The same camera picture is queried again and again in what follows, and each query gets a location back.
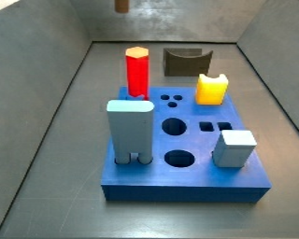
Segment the red prism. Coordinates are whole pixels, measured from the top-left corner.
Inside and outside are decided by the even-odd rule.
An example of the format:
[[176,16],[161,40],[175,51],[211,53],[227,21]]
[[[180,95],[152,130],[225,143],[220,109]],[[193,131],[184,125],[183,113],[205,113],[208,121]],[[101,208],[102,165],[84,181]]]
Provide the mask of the red prism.
[[135,47],[125,50],[128,94],[143,95],[148,100],[148,49]]

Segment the square hole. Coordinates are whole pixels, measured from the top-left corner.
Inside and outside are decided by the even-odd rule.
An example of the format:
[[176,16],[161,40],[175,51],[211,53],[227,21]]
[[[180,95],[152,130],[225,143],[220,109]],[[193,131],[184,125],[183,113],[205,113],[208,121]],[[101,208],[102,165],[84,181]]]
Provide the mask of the square hole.
[[219,131],[229,131],[232,129],[232,125],[228,122],[219,122],[217,129]]
[[212,132],[215,130],[215,127],[211,122],[200,122],[199,129],[200,131]]

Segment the yellow block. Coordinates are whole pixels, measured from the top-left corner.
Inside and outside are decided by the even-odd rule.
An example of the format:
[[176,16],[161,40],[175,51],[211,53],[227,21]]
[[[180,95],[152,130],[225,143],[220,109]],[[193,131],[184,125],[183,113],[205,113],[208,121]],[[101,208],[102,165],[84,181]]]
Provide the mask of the yellow block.
[[228,79],[223,74],[217,78],[199,74],[196,83],[196,103],[199,105],[221,105]]

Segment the gray box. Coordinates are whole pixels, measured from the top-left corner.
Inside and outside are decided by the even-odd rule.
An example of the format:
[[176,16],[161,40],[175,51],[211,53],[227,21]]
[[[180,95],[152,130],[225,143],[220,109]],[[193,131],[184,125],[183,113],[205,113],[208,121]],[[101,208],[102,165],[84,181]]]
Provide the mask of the gray box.
[[215,144],[213,161],[217,167],[243,167],[256,146],[251,131],[221,131]]

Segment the yellow shape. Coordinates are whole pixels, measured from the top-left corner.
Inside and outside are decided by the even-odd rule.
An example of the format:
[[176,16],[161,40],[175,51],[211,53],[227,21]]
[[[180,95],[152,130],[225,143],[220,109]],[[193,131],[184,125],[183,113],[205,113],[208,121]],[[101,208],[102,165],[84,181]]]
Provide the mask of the yellow shape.
[[140,47],[127,49],[125,56],[129,56],[132,58],[140,58],[140,57],[148,56],[148,49],[144,49]]
[[223,74],[217,78],[199,74],[196,83],[196,103],[199,105],[221,105],[228,79]]

